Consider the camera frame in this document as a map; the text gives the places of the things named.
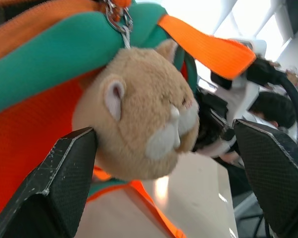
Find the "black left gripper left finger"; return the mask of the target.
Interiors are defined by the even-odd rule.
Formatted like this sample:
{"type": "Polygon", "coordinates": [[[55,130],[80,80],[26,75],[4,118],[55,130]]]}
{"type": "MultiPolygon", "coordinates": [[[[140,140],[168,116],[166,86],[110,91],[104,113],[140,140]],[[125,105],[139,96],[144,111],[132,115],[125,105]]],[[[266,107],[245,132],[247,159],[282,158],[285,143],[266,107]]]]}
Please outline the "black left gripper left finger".
{"type": "Polygon", "coordinates": [[[74,238],[96,150],[91,127],[60,138],[1,211],[0,238],[74,238]]]}

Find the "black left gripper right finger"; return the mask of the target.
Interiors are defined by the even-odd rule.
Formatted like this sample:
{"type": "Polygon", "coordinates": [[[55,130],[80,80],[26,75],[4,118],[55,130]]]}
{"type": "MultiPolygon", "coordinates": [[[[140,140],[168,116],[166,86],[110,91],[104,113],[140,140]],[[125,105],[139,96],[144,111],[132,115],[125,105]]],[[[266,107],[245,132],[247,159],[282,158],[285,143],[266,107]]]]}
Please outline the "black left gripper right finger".
{"type": "Polygon", "coordinates": [[[298,145],[284,132],[237,119],[234,131],[246,175],[278,238],[298,238],[298,145]]]}

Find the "orange and teal backpack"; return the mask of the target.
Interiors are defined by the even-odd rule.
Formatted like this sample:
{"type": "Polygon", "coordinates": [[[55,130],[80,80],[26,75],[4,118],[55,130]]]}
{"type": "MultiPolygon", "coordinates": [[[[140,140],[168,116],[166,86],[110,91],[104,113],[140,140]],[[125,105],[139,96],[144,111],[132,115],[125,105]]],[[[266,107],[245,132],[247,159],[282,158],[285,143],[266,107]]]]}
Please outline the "orange and teal backpack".
{"type": "MultiPolygon", "coordinates": [[[[55,143],[77,131],[72,117],[84,89],[126,48],[107,21],[104,0],[0,0],[0,11],[7,16],[0,25],[1,213],[55,143]]],[[[131,47],[155,48],[167,39],[178,44],[174,66],[193,95],[196,61],[233,80],[256,60],[247,46],[204,34],[159,4],[131,0],[129,14],[131,47]]],[[[114,178],[94,159],[86,203],[122,187],[139,194],[171,237],[186,238],[155,206],[142,179],[114,178]]]]}

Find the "person with black hair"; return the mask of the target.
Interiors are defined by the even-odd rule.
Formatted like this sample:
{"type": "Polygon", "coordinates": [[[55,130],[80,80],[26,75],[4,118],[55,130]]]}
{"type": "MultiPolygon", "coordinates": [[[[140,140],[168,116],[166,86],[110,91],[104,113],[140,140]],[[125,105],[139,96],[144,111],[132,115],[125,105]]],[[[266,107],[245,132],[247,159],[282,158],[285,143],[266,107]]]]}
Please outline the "person with black hair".
{"type": "Polygon", "coordinates": [[[270,91],[261,91],[243,119],[277,128],[297,141],[298,128],[291,100],[270,91]]]}

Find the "beige plush hamster keychain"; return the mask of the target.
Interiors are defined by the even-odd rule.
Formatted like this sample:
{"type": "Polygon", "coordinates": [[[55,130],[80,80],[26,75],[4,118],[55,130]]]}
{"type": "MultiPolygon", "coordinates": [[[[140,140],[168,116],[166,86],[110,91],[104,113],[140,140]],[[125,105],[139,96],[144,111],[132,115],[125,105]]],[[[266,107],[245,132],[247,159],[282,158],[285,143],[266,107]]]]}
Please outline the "beige plush hamster keychain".
{"type": "Polygon", "coordinates": [[[172,39],[120,49],[75,107],[72,128],[95,130],[96,164],[114,178],[161,178],[194,147],[199,105],[174,66],[177,49],[172,39]]]}

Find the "silver metal keychain clip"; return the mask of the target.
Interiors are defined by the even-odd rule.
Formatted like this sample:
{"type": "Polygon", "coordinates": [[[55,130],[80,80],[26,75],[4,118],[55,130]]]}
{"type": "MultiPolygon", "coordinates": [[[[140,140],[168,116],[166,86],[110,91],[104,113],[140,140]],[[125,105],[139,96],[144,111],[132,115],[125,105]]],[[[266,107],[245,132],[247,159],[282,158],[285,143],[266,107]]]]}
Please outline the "silver metal keychain clip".
{"type": "Polygon", "coordinates": [[[131,48],[133,20],[129,14],[131,0],[104,0],[105,14],[110,26],[122,36],[124,47],[131,48]]]}

